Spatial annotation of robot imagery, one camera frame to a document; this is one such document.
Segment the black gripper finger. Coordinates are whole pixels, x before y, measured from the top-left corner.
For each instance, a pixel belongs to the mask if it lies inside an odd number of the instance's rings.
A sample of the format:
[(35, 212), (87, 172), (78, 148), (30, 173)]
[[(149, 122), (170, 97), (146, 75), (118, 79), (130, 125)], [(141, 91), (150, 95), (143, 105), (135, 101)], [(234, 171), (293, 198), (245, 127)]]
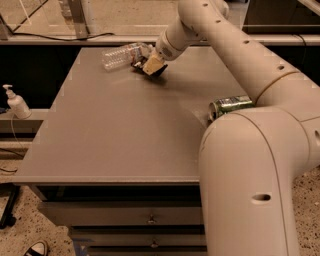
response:
[(164, 71), (165, 69), (168, 67), (167, 64), (164, 64), (159, 70), (157, 70), (156, 72), (154, 72), (152, 74), (153, 77), (159, 77)]

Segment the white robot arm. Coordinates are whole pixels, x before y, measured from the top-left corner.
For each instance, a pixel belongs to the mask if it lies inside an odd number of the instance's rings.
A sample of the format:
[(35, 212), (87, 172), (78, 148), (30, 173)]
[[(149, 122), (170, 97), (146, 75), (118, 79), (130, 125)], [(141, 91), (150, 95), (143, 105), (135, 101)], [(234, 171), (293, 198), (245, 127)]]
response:
[(216, 119), (200, 144), (208, 256), (300, 256), (292, 185), (320, 164), (320, 87), (225, 15), (223, 0), (179, 0), (143, 70), (206, 40), (253, 102)]

